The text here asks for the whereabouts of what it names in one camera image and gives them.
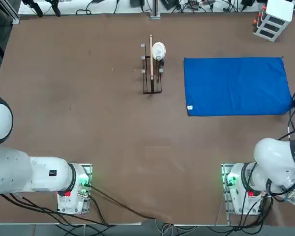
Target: floor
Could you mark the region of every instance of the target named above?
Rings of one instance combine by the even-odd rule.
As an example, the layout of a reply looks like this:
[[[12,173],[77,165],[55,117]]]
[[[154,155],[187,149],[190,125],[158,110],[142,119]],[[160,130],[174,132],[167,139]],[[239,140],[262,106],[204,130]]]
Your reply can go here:
[[[226,231],[228,227],[215,227],[216,231]],[[84,230],[82,228],[73,231],[74,234],[78,236],[83,235]],[[94,230],[86,229],[85,235],[91,235],[96,232]],[[63,236],[65,231],[60,230],[53,225],[0,225],[0,236]],[[160,236],[155,225],[151,222],[145,223],[142,226],[117,226],[104,233],[105,236]],[[205,226],[200,226],[196,231],[191,232],[188,236],[218,236],[225,234],[218,234],[210,231]],[[232,233],[231,236],[243,236],[246,235],[243,232]],[[262,231],[258,234],[259,236],[295,236],[295,228],[283,228],[283,227],[264,227]]]
[[[9,34],[10,34],[11,26],[8,24],[8,21],[0,16],[0,44],[2,48],[5,48]],[[218,230],[225,230],[224,227],[219,227]],[[61,232],[58,228],[53,225],[0,225],[0,236],[59,236],[63,235],[65,232]],[[79,232],[77,230],[75,232],[78,235],[83,235],[83,232]],[[147,236],[156,236],[159,235],[156,230],[154,224],[152,222],[144,223],[142,226],[118,226],[114,229],[111,229],[110,232],[105,233],[108,235],[147,235]],[[234,233],[234,235],[243,235],[243,233]],[[191,236],[196,235],[216,235],[212,233],[205,227],[200,227],[196,232],[190,234]],[[261,236],[278,236],[278,235],[291,235],[295,236],[295,228],[278,228],[278,227],[265,227],[260,234]]]

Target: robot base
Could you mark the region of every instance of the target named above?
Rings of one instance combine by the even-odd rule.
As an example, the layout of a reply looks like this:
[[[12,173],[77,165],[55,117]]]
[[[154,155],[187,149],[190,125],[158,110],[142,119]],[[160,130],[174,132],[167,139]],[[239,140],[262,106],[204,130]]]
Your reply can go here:
[[[251,193],[247,194],[244,209],[242,209],[246,194],[241,179],[241,169],[243,165],[243,163],[222,164],[224,199],[227,210],[227,220],[229,223],[229,213],[241,215],[243,212],[243,214],[246,215],[255,202],[257,202],[257,204],[255,204],[249,212],[249,215],[258,215],[260,213],[259,206],[262,199],[261,194],[258,196],[254,196]]]
[[[83,184],[91,185],[92,164],[72,163],[76,171],[76,181],[71,192],[66,192],[65,196],[57,194],[58,209],[66,214],[89,213],[90,188]]]

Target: black cable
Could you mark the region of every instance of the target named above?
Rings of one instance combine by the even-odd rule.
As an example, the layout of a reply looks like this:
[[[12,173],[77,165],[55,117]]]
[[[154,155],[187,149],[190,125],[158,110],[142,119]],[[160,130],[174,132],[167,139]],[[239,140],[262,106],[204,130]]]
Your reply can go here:
[[[289,111],[289,114],[290,114],[290,123],[292,125],[293,130],[295,130],[295,126],[294,126],[293,121],[292,121],[291,110]]]
[[[116,0],[116,7],[115,7],[115,10],[114,10],[114,14],[115,14],[116,11],[117,11],[118,3],[119,3],[119,0]]]
[[[29,206],[29,207],[36,207],[36,208],[38,208],[38,209],[40,209],[40,210],[42,210],[42,211],[47,210],[47,211],[49,211],[49,212],[46,212],[46,214],[48,214],[49,216],[51,216],[52,218],[54,218],[54,219],[55,219],[56,221],[58,221],[60,224],[62,224],[62,225],[69,225],[69,226],[71,226],[71,227],[74,227],[74,225],[70,224],[70,223],[69,223],[69,222],[68,222],[68,221],[67,221],[62,215],[59,215],[59,217],[61,217],[61,218],[63,219],[63,221],[64,221],[66,224],[62,223],[59,219],[57,219],[56,217],[54,217],[54,216],[51,214],[52,210],[50,210],[50,209],[48,209],[48,208],[39,207],[38,205],[32,203],[32,202],[31,202],[30,200],[28,200],[28,199],[25,199],[25,200],[28,201],[30,204],[24,203],[24,202],[22,202],[21,200],[17,199],[12,193],[10,193],[10,196],[11,196],[15,201],[17,201],[17,202],[20,203],[20,204],[23,204],[23,205],[26,205],[26,206]]]
[[[211,12],[213,12],[213,5],[211,5],[211,3],[209,2],[209,0],[207,0],[208,5],[210,6]]]
[[[43,14],[45,15],[47,12],[49,12],[49,10],[51,9],[52,5],[49,7],[49,9]]]
[[[59,229],[62,229],[63,231],[66,231],[66,232],[67,232],[64,236],[67,236],[68,234],[73,235],[73,236],[79,236],[79,235],[76,235],[76,234],[72,233],[72,231],[73,231],[74,229],[76,229],[76,227],[73,228],[73,229],[71,229],[71,230],[66,230],[66,229],[64,229],[63,227],[60,227],[59,225],[55,225],[55,226],[58,227]]]
[[[225,233],[229,233],[229,232],[232,232],[233,231],[233,229],[231,229],[231,230],[220,232],[220,231],[216,231],[216,230],[212,229],[209,226],[207,226],[207,228],[210,229],[211,231],[215,232],[215,233],[218,233],[218,234],[225,234]]]
[[[29,207],[29,206],[24,206],[24,205],[21,205],[19,203],[16,203],[14,202],[13,200],[11,200],[10,198],[8,198],[7,196],[5,196],[4,194],[0,194],[0,196],[2,196],[3,198],[5,198],[7,201],[11,202],[12,204],[18,206],[18,207],[21,207],[21,208],[25,208],[25,209],[28,209],[28,210],[32,210],[32,211],[36,211],[36,212],[39,212],[39,213],[45,213],[44,211],[42,210],[38,210],[36,208],[33,208],[33,207]],[[97,221],[94,221],[94,220],[90,220],[90,219],[87,219],[87,218],[83,218],[83,217],[79,217],[79,216],[76,216],[76,215],[72,215],[72,214],[66,214],[66,213],[63,213],[63,212],[56,212],[56,211],[52,211],[50,210],[51,214],[56,214],[56,215],[66,215],[66,216],[70,216],[70,217],[73,217],[73,218],[77,218],[77,219],[80,219],[80,220],[85,220],[85,221],[88,221],[88,222],[91,222],[91,223],[95,223],[95,224],[99,224],[99,225],[103,225],[105,226],[103,223],[100,223],[100,222],[97,222]]]
[[[100,210],[100,208],[99,208],[99,205],[98,205],[97,201],[95,200],[95,198],[92,197],[91,195],[89,195],[88,197],[89,197],[89,198],[92,200],[92,202],[95,204],[95,206],[96,206],[96,208],[97,208],[97,211],[98,211],[99,218],[101,219],[102,223],[103,223],[104,225],[108,226],[108,224],[107,224],[107,222],[105,221],[104,216],[103,216],[103,214],[102,214],[102,212],[101,212],[101,210]]]
[[[121,202],[118,202],[116,199],[110,197],[110,196],[107,195],[106,193],[102,192],[101,190],[99,190],[99,189],[97,189],[97,188],[95,188],[95,187],[93,187],[93,186],[91,186],[91,185],[89,185],[89,184],[85,184],[84,186],[85,186],[85,187],[90,187],[90,188],[94,189],[95,191],[99,192],[100,194],[104,195],[104,196],[107,197],[108,199],[110,199],[110,200],[112,200],[113,202],[115,202],[115,203],[116,203],[117,205],[119,205],[120,207],[123,207],[123,208],[127,209],[128,211],[130,211],[130,212],[136,214],[137,216],[140,216],[140,217],[145,218],[145,219],[152,219],[152,220],[155,220],[154,217],[150,217],[150,216],[143,215],[143,214],[141,214],[141,213],[139,213],[139,212],[137,212],[137,211],[131,209],[130,207],[126,206],[125,204],[122,204]]]
[[[294,133],[295,133],[295,130],[293,130],[293,131],[291,131],[291,132],[289,132],[289,133],[283,135],[283,136],[282,136],[281,138],[279,138],[278,140],[282,140],[282,139],[286,138],[287,136],[289,136],[289,135],[291,135],[291,134],[294,134]]]
[[[193,9],[193,5],[191,4],[190,0],[188,0],[188,2],[187,2],[187,3],[188,3],[188,4],[189,4],[189,6],[191,7],[191,9],[192,9],[193,13],[195,13],[195,9]]]
[[[257,163],[255,162],[253,168],[251,169],[250,175],[249,175],[249,177],[248,177],[248,181],[247,181],[248,185],[249,185],[249,182],[250,182],[250,179],[251,179],[251,176],[252,176],[252,172],[254,171],[256,165],[257,165]],[[242,217],[243,217],[243,215],[244,215],[244,206],[245,206],[245,201],[246,201],[246,197],[247,197],[247,192],[248,192],[248,191],[247,191],[247,189],[246,189],[245,197],[244,197],[244,201],[243,201],[243,203],[242,203],[242,208],[241,208],[242,210],[241,210],[240,222],[239,222],[239,225],[238,225],[238,226],[241,225]]]
[[[182,0],[179,0],[179,2],[176,4],[176,6],[175,6],[175,8],[173,9],[172,13],[173,13],[176,9],[178,9],[178,8],[181,9],[181,6],[180,6],[180,2],[181,2],[181,1],[182,1]]]
[[[153,10],[152,10],[152,8],[151,8],[151,6],[150,6],[148,0],[147,0],[147,5],[148,5],[148,7],[149,7],[149,10],[152,12]]]
[[[201,8],[203,11],[207,12],[203,7],[199,6],[199,8]]]
[[[111,229],[111,228],[113,228],[113,227],[115,227],[116,225],[111,225],[110,227],[108,227],[108,228],[106,228],[106,229],[104,229],[104,230],[102,230],[102,231],[100,231],[100,232],[98,232],[98,233],[96,233],[96,234],[94,234],[94,235],[89,235],[89,236],[97,236],[97,235],[101,235],[101,234],[103,234],[106,230],[109,230],[109,229]]]
[[[223,2],[228,3],[229,5],[232,6],[232,8],[234,9],[234,11],[237,11],[237,12],[238,12],[238,8],[236,8],[231,2],[229,2],[229,1],[225,1],[225,0],[218,0],[218,1],[223,1]]]
[[[87,6],[86,6],[86,8],[85,8],[85,9],[78,9],[78,10],[76,10],[76,12],[75,12],[75,15],[77,15],[79,11],[85,11],[85,12],[86,12],[86,14],[87,14],[88,16],[89,16],[89,15],[91,15],[91,14],[92,14],[92,12],[91,12],[91,10],[89,10],[89,9],[88,9],[88,7],[89,7],[89,5],[91,5],[92,3],[94,3],[94,1],[93,1],[93,0],[92,0],[92,1],[90,1],[90,2],[87,4]]]
[[[98,230],[97,228],[95,228],[95,227],[93,227],[93,226],[91,226],[91,225],[86,225],[86,227],[95,230],[96,232],[98,232],[98,233],[101,234],[102,236],[105,236],[100,230]]]

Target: small white shelf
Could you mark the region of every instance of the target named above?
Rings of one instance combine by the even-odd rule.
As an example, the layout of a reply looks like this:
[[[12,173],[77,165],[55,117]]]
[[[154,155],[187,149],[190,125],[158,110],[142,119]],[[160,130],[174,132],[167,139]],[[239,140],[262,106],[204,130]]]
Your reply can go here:
[[[268,0],[256,22],[254,34],[274,42],[292,21],[294,4],[286,0]]]

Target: black metal stand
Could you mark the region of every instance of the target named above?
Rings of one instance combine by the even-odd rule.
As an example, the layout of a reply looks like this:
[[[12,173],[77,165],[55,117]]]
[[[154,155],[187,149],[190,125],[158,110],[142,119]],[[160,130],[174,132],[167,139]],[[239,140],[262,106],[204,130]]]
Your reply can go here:
[[[163,60],[153,60],[156,62],[156,76],[150,75],[148,79],[148,59],[152,55],[147,55],[147,49],[145,44],[141,44],[144,48],[145,55],[142,56],[142,90],[143,94],[155,94],[162,92],[162,73],[163,73]]]

